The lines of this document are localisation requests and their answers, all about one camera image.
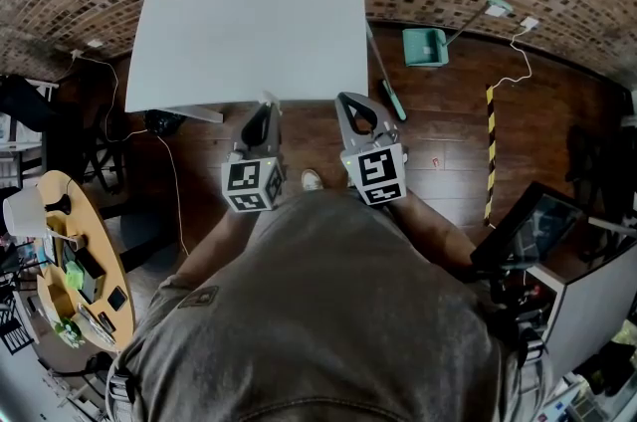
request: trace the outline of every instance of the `shoe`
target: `shoe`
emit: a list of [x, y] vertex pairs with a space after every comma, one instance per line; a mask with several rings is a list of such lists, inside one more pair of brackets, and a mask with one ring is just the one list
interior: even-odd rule
[[301, 175], [301, 184], [303, 185], [303, 189], [306, 192], [311, 190], [321, 190], [322, 189], [322, 181], [320, 180], [320, 176], [316, 171], [311, 169], [306, 169], [303, 171]]

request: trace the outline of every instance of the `power cord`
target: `power cord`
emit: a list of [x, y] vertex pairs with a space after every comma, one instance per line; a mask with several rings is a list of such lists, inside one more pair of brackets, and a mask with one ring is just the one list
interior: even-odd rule
[[[110, 108], [108, 109], [108, 112], [106, 113], [105, 123], [104, 123], [104, 134], [106, 136], [106, 140], [108, 142], [124, 142], [125, 140], [128, 140], [129, 138], [131, 138], [133, 135], [147, 132], [148, 129], [145, 128], [144, 130], [131, 132], [124, 139], [110, 140], [108, 138], [108, 115], [110, 114], [110, 112], [112, 111], [112, 108], [115, 105], [115, 96], [117, 95], [117, 88], [119, 87], [119, 78], [117, 77], [117, 72], [115, 71], [115, 68], [112, 66], [111, 63], [107, 63], [106, 61], [93, 60], [91, 58], [85, 58], [84, 56], [80, 56], [80, 55], [74, 55], [73, 60], [71, 61], [71, 66], [73, 65], [73, 61], [75, 60], [75, 58], [80, 58], [85, 61], [92, 61], [93, 63], [99, 63], [100, 65], [107, 65], [112, 71], [113, 76], [115, 77], [115, 89], [112, 92], [112, 100], [110, 101]], [[186, 249], [186, 246], [183, 243], [183, 226], [181, 225], [181, 201], [179, 199], [179, 182], [177, 181], [177, 169], [175, 168], [175, 162], [172, 158], [172, 151], [170, 151], [170, 147], [168, 147], [168, 144], [166, 144], [166, 142], [159, 135], [157, 135], [156, 137], [163, 143], [164, 146], [166, 146], [166, 149], [168, 150], [168, 155], [170, 156], [170, 164], [172, 165], [172, 172], [175, 176], [175, 189], [177, 192], [177, 218], [179, 221], [179, 242], [181, 244], [181, 247], [183, 247], [183, 250], [186, 253], [186, 256], [190, 256], [190, 252], [188, 252], [188, 249]]]
[[522, 49], [519, 49], [518, 47], [516, 47], [514, 45], [514, 42], [516, 41], [517, 37], [520, 37], [521, 35], [525, 35], [526, 33], [528, 33], [531, 30], [531, 28], [525, 28], [521, 33], [517, 33], [515, 35], [513, 35], [513, 37], [511, 38], [511, 42], [509, 43], [509, 45], [511, 45], [511, 47], [518, 51], [521, 52], [522, 55], [525, 57], [525, 61], [527, 62], [527, 67], [529, 68], [529, 74], [527, 76], [522, 76], [519, 77], [517, 79], [511, 79], [509, 77], [502, 77], [498, 83], [494, 86], [494, 89], [497, 88], [501, 83], [503, 83], [504, 81], [511, 81], [512, 83], [518, 83], [519, 81], [523, 81], [524, 79], [530, 79], [531, 76], [533, 75], [533, 71], [531, 70], [531, 65], [529, 64], [529, 58], [527, 58], [527, 53], [525, 51], [523, 51]]

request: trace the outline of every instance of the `teal dustpan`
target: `teal dustpan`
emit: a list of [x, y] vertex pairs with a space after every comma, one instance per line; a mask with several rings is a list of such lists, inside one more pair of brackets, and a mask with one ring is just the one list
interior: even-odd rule
[[449, 63], [447, 47], [458, 35], [475, 22], [483, 13], [501, 17], [512, 13], [513, 7], [503, 0], [487, 0], [485, 5], [447, 40], [442, 29], [418, 28], [405, 29], [402, 32], [402, 44], [405, 51], [405, 64], [408, 67], [442, 67]]

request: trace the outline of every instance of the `wooden tabletop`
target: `wooden tabletop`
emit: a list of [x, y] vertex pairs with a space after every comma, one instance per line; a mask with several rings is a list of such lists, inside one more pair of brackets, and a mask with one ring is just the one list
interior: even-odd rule
[[[73, 307], [76, 310], [77, 304], [82, 302], [96, 319], [99, 313], [106, 313], [106, 316], [115, 327], [115, 331], [112, 334], [115, 340], [115, 348], [122, 350], [132, 338], [135, 314], [126, 273], [119, 260], [119, 254], [108, 236], [108, 231], [100, 212], [91, 203], [80, 185], [61, 171], [46, 172], [38, 183], [38, 190], [45, 204], [55, 203], [65, 193], [69, 194], [71, 198], [71, 215], [55, 211], [49, 212], [47, 217], [55, 216], [57, 220], [63, 223], [66, 227], [66, 236], [84, 235], [87, 240], [88, 251], [106, 272], [102, 296], [91, 305], [87, 305], [77, 290], [68, 288], [65, 285], [65, 273], [61, 266], [50, 265], [46, 268], [44, 275], [47, 284], [56, 284], [63, 288], [71, 298]], [[119, 311], [115, 311], [107, 301], [108, 296], [115, 287], [120, 287], [127, 296], [127, 301]], [[85, 338], [102, 349], [111, 349], [111, 346], [94, 334], [87, 333]]]

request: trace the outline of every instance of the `white table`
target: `white table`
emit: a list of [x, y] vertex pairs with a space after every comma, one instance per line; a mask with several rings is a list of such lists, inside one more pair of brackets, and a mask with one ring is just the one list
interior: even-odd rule
[[367, 95], [364, 0], [144, 0], [125, 110]]

